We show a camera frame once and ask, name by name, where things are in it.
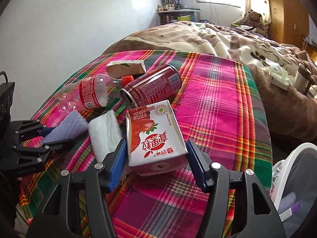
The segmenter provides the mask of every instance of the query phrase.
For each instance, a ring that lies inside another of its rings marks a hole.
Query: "metal screw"
[[[221,164],[219,164],[219,163],[217,163],[217,162],[213,162],[213,163],[211,164],[211,167],[212,167],[212,168],[215,168],[215,169],[219,169],[219,168],[221,168]]]
[[[103,163],[97,163],[97,164],[95,164],[95,168],[96,168],[96,169],[101,169],[101,168],[103,168]]]
[[[245,170],[245,172],[247,175],[250,175],[250,176],[252,176],[254,174],[254,171],[251,169],[247,169],[247,170]]]
[[[69,174],[69,171],[67,169],[61,171],[61,176],[66,176]]]

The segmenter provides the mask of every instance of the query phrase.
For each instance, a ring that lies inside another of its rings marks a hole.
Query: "qr code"
[[[94,107],[94,104],[92,102],[86,102],[85,103],[85,107],[86,108],[93,108]]]

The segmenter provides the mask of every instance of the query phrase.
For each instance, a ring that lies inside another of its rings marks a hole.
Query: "wooden floor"
[[[310,59],[312,59],[313,63],[317,66],[317,50],[308,45],[306,51],[309,54]]]

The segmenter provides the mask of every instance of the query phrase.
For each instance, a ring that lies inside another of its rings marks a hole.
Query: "plastic bottle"
[[[59,110],[70,113],[105,107],[109,99],[120,97],[120,89],[133,80],[132,76],[114,79],[106,74],[82,79],[76,83],[67,84],[56,94],[60,101]]]

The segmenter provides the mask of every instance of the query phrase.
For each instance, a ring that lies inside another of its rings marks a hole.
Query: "cup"
[[[298,92],[306,95],[313,83],[311,76],[312,73],[309,71],[309,69],[307,69],[302,63],[300,63],[299,67],[297,68],[293,87],[296,88]]]

